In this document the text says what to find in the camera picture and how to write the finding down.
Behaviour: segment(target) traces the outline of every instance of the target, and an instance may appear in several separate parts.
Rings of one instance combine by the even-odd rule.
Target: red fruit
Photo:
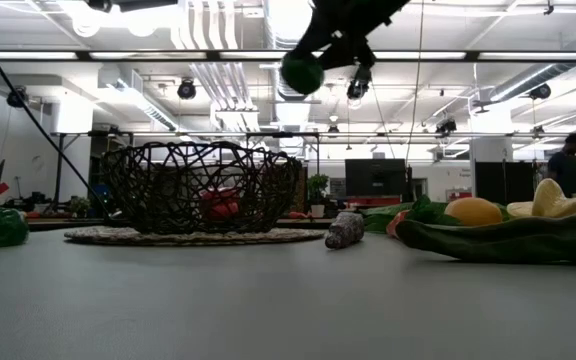
[[[386,226],[386,232],[388,233],[388,235],[390,235],[394,238],[398,238],[397,232],[395,231],[395,228],[397,227],[397,224],[404,221],[404,219],[406,218],[406,215],[408,214],[408,211],[409,210],[404,210],[404,211],[401,211],[399,214],[395,215],[395,218],[392,219],[392,221],[388,224],[388,226]]]
[[[225,221],[239,212],[239,196],[236,189],[221,188],[200,193],[200,209],[204,218]]]
[[[210,208],[204,217],[209,220],[224,221],[232,218],[239,212],[239,205],[236,202],[229,204],[219,204]]]

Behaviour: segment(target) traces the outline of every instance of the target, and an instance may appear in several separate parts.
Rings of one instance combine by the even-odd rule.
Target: person
[[[576,155],[576,133],[569,134],[566,138],[566,144],[561,149],[561,151],[555,153],[550,160],[548,160],[548,177],[557,181],[561,180],[561,177],[565,171],[565,162],[568,156]]]

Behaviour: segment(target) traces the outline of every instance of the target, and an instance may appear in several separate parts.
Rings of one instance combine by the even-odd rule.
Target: potted plant
[[[324,217],[326,210],[323,192],[328,187],[327,175],[313,175],[308,179],[308,197],[310,200],[310,212],[313,218]]]
[[[90,200],[88,198],[75,197],[70,200],[70,212],[77,214],[77,217],[86,217],[88,210],[90,210]]]

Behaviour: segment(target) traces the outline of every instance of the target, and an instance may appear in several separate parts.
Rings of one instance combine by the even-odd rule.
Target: orange
[[[444,214],[457,218],[465,226],[484,226],[503,221],[497,205],[480,198],[463,198],[448,204]]]

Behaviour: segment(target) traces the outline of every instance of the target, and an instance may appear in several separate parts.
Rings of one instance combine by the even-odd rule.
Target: desk
[[[576,267],[473,265],[385,236],[0,249],[0,359],[576,359]]]

